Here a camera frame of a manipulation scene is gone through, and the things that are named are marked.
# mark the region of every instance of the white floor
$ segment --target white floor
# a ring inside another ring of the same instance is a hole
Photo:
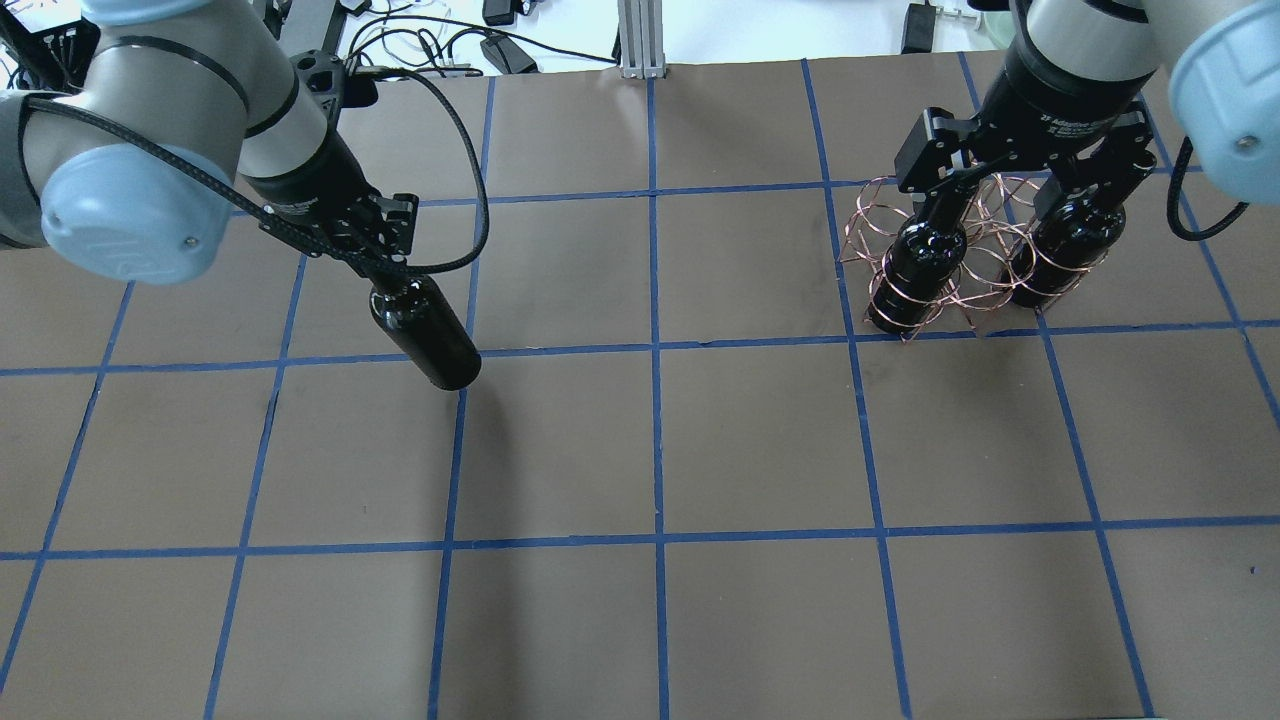
[[[404,6],[412,1],[424,15],[444,15],[456,20],[483,23],[483,0],[375,0],[374,9]],[[667,0],[663,3],[663,32],[668,63],[750,63],[762,60],[795,60],[799,58],[836,58],[860,55],[895,55],[900,50],[906,0]],[[964,0],[934,0],[945,9],[968,6]],[[348,23],[343,51],[355,28],[374,15]],[[389,27],[422,27],[421,20],[402,20]],[[934,49],[991,50],[992,41],[973,20],[951,17],[938,19]],[[457,28],[426,23],[433,32],[444,31],[443,38]],[[614,0],[541,0],[529,17],[518,17],[511,32],[526,35],[548,45],[608,56],[617,35],[618,10]],[[410,41],[389,38],[392,50],[413,59]],[[467,36],[457,42],[456,58],[495,70],[480,53],[480,38]],[[525,50],[538,61],[541,72],[582,70],[599,63],[556,55],[532,46]],[[387,61],[380,53],[375,61]]]

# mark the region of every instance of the light blue joint cap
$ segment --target light blue joint cap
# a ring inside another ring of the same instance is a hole
[[[81,12],[96,26],[154,23],[204,8],[212,0],[81,0]]]
[[[211,160],[166,147],[223,182]],[[41,193],[41,227],[59,255],[118,281],[174,284],[204,274],[227,232],[230,205],[132,145],[63,163]]]
[[[1280,0],[1258,0],[1192,42],[1169,100],[1213,184],[1280,205]]]

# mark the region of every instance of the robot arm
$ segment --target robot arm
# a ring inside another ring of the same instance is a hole
[[[1125,199],[1155,170],[1137,96],[1162,56],[1174,110],[1210,179],[1235,197],[1280,204],[1280,0],[1010,5],[1018,35],[979,111],[960,120],[928,108],[897,155],[899,190],[915,214],[868,309],[884,332],[906,336],[931,316],[964,260],[963,217],[993,173],[1052,173],[1036,199],[1034,247],[1011,261],[1012,275],[1028,278],[1012,301],[1042,307],[1073,287],[1119,240]]]
[[[122,281],[186,282],[214,261],[230,217],[225,186],[238,170],[270,204],[270,215],[251,209],[264,229],[372,281],[375,320],[433,383],[458,389],[476,377],[480,356],[428,274],[443,270],[404,264],[417,197],[379,195],[337,132],[349,78],[335,58],[285,58],[243,0],[82,6],[102,29],[83,92],[52,101],[0,94],[0,142],[19,160],[0,170],[0,241],[47,242]],[[120,132],[132,143],[122,143]],[[169,164],[136,146],[148,141],[172,154]],[[187,174],[173,164],[187,165]],[[484,205],[479,170],[476,178]],[[224,186],[224,195],[210,184]]]

